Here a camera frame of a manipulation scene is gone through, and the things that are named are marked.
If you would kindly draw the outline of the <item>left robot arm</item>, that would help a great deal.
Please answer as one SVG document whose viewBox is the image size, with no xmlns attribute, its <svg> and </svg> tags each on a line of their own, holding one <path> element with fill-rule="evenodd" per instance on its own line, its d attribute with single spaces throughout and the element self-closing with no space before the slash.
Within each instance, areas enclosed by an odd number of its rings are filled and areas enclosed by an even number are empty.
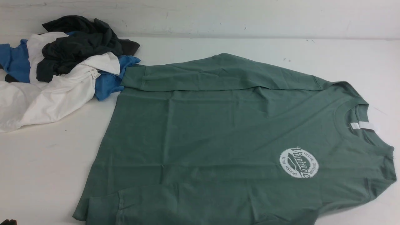
<svg viewBox="0 0 400 225">
<path fill-rule="evenodd" d="M 14 219 L 6 219 L 3 222 L 0 223 L 0 225 L 17 225 L 17 221 Z"/>
</svg>

